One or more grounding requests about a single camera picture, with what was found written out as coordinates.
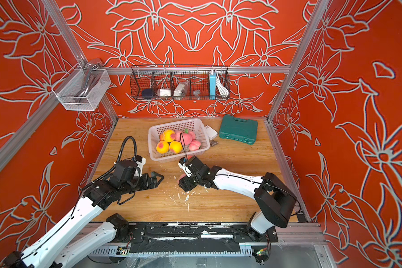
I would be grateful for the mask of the pink peach with leaf upper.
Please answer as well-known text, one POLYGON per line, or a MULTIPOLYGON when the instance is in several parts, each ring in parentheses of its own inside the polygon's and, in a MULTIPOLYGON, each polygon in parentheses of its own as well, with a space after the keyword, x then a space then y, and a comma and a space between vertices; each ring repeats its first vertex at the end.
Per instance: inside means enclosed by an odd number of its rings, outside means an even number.
POLYGON ((198 140, 192 140, 192 142, 189 144, 189 150, 190 151, 197 151, 201 148, 202 143, 198 140))

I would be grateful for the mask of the pink peach with leaf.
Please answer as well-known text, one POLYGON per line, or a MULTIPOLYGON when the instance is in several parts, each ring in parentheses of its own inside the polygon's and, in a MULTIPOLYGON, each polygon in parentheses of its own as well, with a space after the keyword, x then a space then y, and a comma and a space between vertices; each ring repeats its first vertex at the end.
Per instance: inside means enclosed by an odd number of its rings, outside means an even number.
POLYGON ((186 133, 185 131, 182 131, 179 137, 180 142, 183 146, 189 145, 193 141, 193 136, 190 133, 186 133))
POLYGON ((175 141, 180 141, 181 133, 181 131, 175 131, 175 141))
POLYGON ((192 142, 189 144, 189 150, 190 151, 197 151, 201 148, 202 143, 198 140, 192 140, 192 142))

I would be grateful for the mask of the pink peach with leaf lower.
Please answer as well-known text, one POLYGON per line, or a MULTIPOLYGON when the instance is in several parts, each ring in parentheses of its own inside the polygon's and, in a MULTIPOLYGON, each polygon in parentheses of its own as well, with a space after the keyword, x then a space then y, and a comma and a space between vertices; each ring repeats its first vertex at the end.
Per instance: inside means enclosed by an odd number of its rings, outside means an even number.
POLYGON ((193 141, 193 136, 190 133, 186 133, 185 131, 182 131, 179 137, 180 142, 183 146, 189 145, 193 141))

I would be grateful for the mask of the pink peach front with leaf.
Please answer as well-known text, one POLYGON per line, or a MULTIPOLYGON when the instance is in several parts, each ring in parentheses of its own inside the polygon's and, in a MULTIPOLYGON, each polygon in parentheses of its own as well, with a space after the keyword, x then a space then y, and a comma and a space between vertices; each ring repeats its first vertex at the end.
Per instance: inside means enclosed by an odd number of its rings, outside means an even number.
POLYGON ((175 141, 180 141, 181 133, 181 131, 175 131, 175 141))

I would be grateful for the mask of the yellow red peach front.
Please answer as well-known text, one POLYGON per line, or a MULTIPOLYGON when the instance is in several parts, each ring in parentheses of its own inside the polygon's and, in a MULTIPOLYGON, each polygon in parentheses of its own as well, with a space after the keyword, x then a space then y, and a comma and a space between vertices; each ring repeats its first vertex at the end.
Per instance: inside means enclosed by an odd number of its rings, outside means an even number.
POLYGON ((176 133, 173 130, 165 130, 162 134, 163 141, 171 143, 175 141, 176 133))

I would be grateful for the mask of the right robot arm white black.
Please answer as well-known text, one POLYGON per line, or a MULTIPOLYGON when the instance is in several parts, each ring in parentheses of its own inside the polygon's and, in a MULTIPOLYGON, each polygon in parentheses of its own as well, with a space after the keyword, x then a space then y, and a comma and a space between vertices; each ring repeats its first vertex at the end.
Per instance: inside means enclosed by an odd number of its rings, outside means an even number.
POLYGON ((253 199, 260 210, 248 221, 249 232, 263 235, 272 227, 286 228, 298 203, 296 195, 273 173, 238 174, 220 166, 209 167, 196 156, 184 156, 178 165, 185 174, 179 179, 179 186, 185 192, 202 186, 253 199))

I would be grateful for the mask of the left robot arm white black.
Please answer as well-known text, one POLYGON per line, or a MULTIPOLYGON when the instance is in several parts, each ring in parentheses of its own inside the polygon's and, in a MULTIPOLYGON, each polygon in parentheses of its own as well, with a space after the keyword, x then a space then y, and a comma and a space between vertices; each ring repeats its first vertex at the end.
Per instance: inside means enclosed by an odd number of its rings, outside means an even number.
POLYGON ((131 235, 129 223, 118 213, 107 218, 96 230, 78 241, 73 238, 95 217, 111 204, 127 203, 122 197, 133 198, 137 192, 157 188, 164 176, 152 172, 143 173, 145 158, 137 153, 123 159, 127 141, 135 141, 132 136, 123 140, 113 167, 86 185, 75 206, 45 235, 23 251, 10 253, 3 261, 4 268, 71 268, 80 260, 105 243, 113 240, 124 241, 131 235))

